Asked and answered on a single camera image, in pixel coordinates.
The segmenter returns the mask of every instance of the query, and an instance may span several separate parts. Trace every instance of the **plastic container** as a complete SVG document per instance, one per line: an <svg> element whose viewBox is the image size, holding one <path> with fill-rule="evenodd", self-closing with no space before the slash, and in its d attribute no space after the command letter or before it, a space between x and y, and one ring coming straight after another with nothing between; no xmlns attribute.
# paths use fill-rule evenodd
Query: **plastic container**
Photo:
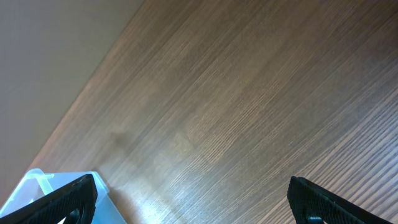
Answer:
<svg viewBox="0 0 398 224"><path fill-rule="evenodd" d="M7 202L1 208L0 218L25 207L85 174L93 175L98 192L92 223L126 223L108 197L109 189L97 172L44 174L40 169L32 169L25 174Z"/></svg>

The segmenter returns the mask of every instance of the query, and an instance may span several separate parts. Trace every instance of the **white plastic box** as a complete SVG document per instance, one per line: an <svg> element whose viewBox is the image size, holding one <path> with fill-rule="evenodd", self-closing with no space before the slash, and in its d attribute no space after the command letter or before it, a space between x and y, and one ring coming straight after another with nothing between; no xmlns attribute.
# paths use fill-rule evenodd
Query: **white plastic box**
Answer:
<svg viewBox="0 0 398 224"><path fill-rule="evenodd" d="M40 169L32 169L25 174L7 202L1 208L0 218L25 207L85 174L93 175L98 192L92 223L125 224L126 222L123 217L108 197L109 189L97 172L44 174Z"/></svg>

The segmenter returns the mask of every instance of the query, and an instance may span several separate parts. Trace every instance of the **wooden surface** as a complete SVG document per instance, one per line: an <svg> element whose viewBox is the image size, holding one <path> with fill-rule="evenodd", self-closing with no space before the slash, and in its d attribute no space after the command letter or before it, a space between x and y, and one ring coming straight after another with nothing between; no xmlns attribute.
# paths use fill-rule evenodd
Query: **wooden surface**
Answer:
<svg viewBox="0 0 398 224"><path fill-rule="evenodd" d="M398 222L396 1L146 1L31 167L137 223L294 222L291 175Z"/></svg>

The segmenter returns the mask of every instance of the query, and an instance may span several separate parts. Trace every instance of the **black object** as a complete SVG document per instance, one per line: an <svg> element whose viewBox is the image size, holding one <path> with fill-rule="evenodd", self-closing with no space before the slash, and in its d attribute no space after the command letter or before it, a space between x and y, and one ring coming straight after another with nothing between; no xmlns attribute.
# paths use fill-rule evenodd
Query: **black object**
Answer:
<svg viewBox="0 0 398 224"><path fill-rule="evenodd" d="M303 177L290 179L287 199L297 224L391 224Z"/></svg>
<svg viewBox="0 0 398 224"><path fill-rule="evenodd" d="M89 224L97 199L94 178L86 174L25 207L0 218L0 224Z"/></svg>

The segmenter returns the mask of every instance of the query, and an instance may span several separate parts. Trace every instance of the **brown wood tabletop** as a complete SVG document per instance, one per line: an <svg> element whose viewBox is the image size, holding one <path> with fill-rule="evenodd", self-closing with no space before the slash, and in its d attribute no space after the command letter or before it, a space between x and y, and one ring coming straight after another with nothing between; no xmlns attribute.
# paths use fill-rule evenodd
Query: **brown wood tabletop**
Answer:
<svg viewBox="0 0 398 224"><path fill-rule="evenodd" d="M290 223L290 176L398 222L398 2L147 0L30 168L128 223Z"/></svg>

